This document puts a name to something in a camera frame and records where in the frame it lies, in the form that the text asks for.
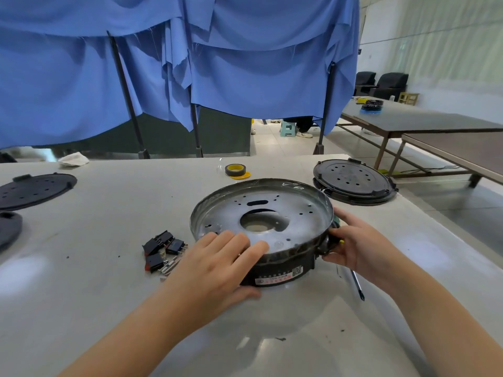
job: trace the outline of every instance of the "hand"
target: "hand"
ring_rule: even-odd
[[[166,301],[170,320],[177,324],[177,341],[210,323],[234,304],[260,298],[260,291],[239,286],[245,275],[269,250],[260,241],[225,231],[206,234],[188,251],[155,298]]]
[[[339,243],[323,260],[346,266],[389,293],[393,277],[412,261],[365,221],[336,207],[333,212],[348,226],[329,229],[344,243]]]

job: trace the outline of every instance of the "table leg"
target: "table leg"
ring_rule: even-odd
[[[379,170],[379,165],[381,164],[382,156],[384,155],[384,151],[386,150],[388,140],[389,140],[389,134],[384,136],[384,138],[382,139],[381,149],[379,150],[379,154],[377,155],[377,159],[374,164],[374,169],[376,170]]]
[[[469,188],[475,188],[481,178],[482,178],[482,176],[479,175],[479,174],[476,174],[476,173],[474,173],[473,175],[471,175],[470,179],[469,179],[470,183],[468,184],[468,187]]]
[[[395,158],[393,159],[393,164],[391,164],[391,168],[389,168],[388,175],[391,177],[393,176],[393,171],[395,171],[396,164],[398,163],[398,160],[400,156],[402,155],[403,149],[406,147],[405,141],[402,140],[402,144],[400,144],[400,148],[398,149],[398,152],[396,153]]]

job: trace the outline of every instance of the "label sticker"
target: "label sticker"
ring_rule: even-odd
[[[267,278],[258,278],[255,279],[255,284],[256,285],[275,285],[277,283],[282,283],[284,281],[290,280],[295,278],[296,276],[299,276],[302,274],[304,271],[304,268],[302,266],[295,267],[291,272],[288,274],[274,274],[274,275],[268,275]]]

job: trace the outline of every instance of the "teal plastic stool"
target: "teal plastic stool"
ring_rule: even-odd
[[[295,123],[281,122],[280,136],[295,136]]]

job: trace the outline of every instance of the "center hole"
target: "center hole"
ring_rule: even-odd
[[[288,227],[290,219],[271,209],[254,209],[243,214],[239,223],[248,231],[260,233],[271,229],[282,232]]]

